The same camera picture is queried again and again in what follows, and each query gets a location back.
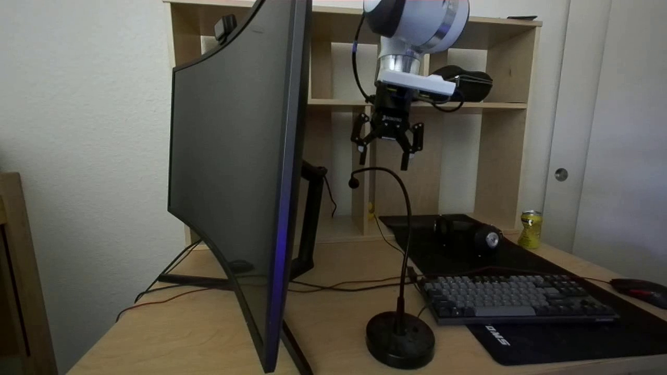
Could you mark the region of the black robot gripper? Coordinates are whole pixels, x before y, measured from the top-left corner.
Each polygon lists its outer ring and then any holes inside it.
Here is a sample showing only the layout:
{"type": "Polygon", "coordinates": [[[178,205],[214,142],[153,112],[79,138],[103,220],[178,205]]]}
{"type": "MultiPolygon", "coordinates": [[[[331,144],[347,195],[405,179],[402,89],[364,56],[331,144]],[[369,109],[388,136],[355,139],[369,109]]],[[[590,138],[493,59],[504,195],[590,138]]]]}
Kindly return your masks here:
{"type": "MultiPolygon", "coordinates": [[[[371,131],[369,139],[394,138],[402,147],[400,168],[406,170],[411,157],[424,151],[425,125],[415,122],[408,127],[411,115],[411,94],[405,88],[378,83],[371,102],[371,131]]],[[[357,115],[352,120],[350,142],[360,155],[366,153],[364,125],[369,116],[364,112],[357,115]]]]}

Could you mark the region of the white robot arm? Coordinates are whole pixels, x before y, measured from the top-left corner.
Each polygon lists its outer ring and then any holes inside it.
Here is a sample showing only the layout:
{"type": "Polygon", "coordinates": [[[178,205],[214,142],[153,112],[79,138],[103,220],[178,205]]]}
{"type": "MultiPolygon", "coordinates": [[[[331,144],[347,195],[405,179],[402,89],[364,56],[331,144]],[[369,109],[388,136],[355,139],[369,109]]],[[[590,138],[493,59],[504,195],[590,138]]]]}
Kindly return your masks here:
{"type": "Polygon", "coordinates": [[[424,54],[447,51],[468,20],[468,0],[363,0],[363,18],[379,35],[371,115],[358,115],[350,139],[366,160],[372,139],[394,138],[402,147],[400,168],[420,147],[424,127],[411,125],[415,100],[447,100],[457,83],[441,75],[420,75],[424,54]]]}

